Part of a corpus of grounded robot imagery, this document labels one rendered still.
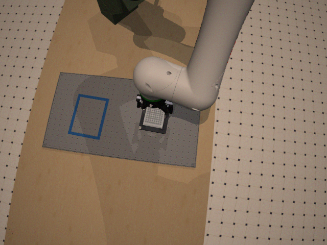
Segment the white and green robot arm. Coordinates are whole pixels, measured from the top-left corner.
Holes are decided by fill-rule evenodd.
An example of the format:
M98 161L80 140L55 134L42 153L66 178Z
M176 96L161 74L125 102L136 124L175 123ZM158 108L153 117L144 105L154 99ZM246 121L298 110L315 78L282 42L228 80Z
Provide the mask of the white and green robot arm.
M242 25L254 0L207 0L203 21L187 67L146 57L133 71L142 101L152 107L166 100L194 111L211 107Z

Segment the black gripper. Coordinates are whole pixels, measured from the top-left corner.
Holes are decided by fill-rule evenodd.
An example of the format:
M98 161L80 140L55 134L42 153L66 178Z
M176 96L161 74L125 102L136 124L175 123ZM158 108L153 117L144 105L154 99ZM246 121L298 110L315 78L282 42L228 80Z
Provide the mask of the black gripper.
M143 113L146 114L146 108L150 107L150 106L147 106L144 102L141 103L142 99L141 99L140 94L137 95L136 101L137 101L137 108L141 107L143 110ZM172 114L172 112L173 112L173 102L165 101L161 106L152 107L152 108L161 109L165 113L165 118L166 118L168 113Z

